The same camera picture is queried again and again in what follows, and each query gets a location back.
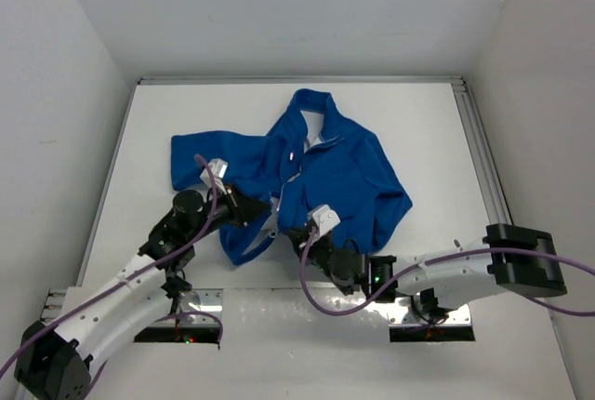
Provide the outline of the blue zip jacket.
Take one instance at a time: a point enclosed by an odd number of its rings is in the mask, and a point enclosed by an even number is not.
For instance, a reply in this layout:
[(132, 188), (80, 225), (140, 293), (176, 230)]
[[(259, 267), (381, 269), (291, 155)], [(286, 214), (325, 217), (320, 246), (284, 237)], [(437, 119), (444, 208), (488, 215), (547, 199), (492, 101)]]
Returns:
[(176, 191), (200, 183), (194, 156), (228, 164), (224, 180), (243, 194), (270, 203), (270, 210), (245, 228), (225, 225), (221, 246), (235, 266), (262, 254), (272, 243), (255, 240), (270, 218), (287, 234), (308, 213), (328, 205), (340, 218), (335, 245), (352, 239), (362, 254), (381, 250), (413, 202), (399, 182), (375, 133), (344, 116), (331, 94), (303, 88), (264, 136), (224, 130), (175, 135), (170, 174)]

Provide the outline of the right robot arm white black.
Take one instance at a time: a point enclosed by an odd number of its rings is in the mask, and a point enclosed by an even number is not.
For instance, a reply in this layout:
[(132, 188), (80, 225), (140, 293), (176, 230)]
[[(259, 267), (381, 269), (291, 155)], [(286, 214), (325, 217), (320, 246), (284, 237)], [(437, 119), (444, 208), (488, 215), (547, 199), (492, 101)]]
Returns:
[(312, 222), (288, 237), (303, 267), (318, 269), (345, 295), (362, 293), (367, 304), (409, 301), (420, 320), (436, 324), (459, 307), (512, 292), (526, 298), (566, 294), (550, 233), (497, 223), (487, 226), (477, 250), (414, 255), (368, 256), (348, 240), (338, 247)]

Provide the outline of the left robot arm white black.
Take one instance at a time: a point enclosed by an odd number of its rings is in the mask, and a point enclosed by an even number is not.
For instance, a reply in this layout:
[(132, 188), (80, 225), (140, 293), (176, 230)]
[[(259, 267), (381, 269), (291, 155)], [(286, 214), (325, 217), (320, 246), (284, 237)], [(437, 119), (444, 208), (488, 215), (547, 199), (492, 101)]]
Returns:
[(25, 330), (11, 361), (16, 381), (37, 399), (85, 398), (115, 353), (174, 315), (179, 295), (191, 288), (179, 273), (194, 243), (226, 225), (246, 227), (269, 209), (233, 185), (208, 196), (176, 194), (147, 242), (104, 287), (49, 325)]

